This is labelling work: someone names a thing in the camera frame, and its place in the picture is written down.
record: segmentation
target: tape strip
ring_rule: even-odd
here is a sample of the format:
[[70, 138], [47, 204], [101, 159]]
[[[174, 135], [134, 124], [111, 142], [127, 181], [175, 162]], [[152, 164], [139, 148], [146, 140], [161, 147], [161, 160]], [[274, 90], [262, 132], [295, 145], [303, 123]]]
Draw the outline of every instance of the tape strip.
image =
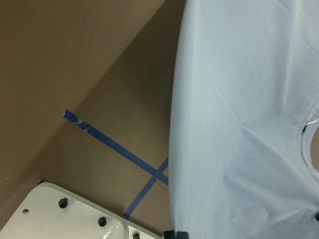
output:
[[[111, 138], [107, 137], [105, 134], [91, 126], [90, 124], [86, 123], [85, 121], [80, 120], [75, 114], [73, 114], [69, 110], [65, 110], [63, 117], [69, 120], [71, 123], [75, 124], [76, 126], [80, 127], [82, 130], [86, 131], [93, 137], [95, 137], [97, 140], [101, 141], [105, 145], [109, 146], [111, 149], [118, 152], [120, 155], [127, 158], [132, 163], [136, 164], [138, 167], [142, 168], [146, 172], [148, 172], [151, 175], [155, 175], [158, 173], [158, 170], [150, 166], [145, 161], [138, 158], [133, 153], [129, 152], [127, 149], [125, 149], [123, 146], [119, 145], [117, 142], [112, 140]], [[161, 174], [158, 176], [158, 179], [161, 180], [163, 183], [168, 185], [168, 178]]]
[[165, 159], [165, 161], [162, 163], [162, 165], [159, 167], [157, 172], [153, 175], [153, 177], [149, 180], [149, 182], [145, 185], [145, 187], [140, 191], [140, 193], [136, 196], [132, 204], [129, 206], [129, 208], [124, 213], [124, 218], [128, 220], [135, 210], [135, 208], [139, 205], [143, 197], [148, 193], [148, 191], [151, 189], [151, 187], [154, 185], [154, 183], [159, 179], [159, 176], [163, 174], [165, 169], [168, 167], [168, 158]]

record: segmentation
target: black bolt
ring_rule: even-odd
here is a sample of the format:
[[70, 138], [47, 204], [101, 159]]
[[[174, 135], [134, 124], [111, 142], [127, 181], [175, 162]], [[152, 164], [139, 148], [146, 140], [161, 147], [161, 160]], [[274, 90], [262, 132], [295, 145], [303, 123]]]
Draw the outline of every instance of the black bolt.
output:
[[66, 208], [68, 206], [68, 199], [67, 198], [61, 198], [59, 201], [59, 207], [60, 208]]
[[104, 227], [106, 225], [106, 218], [105, 217], [99, 218], [98, 223], [100, 227]]
[[133, 239], [140, 239], [140, 234], [135, 233], [135, 234], [133, 235]]

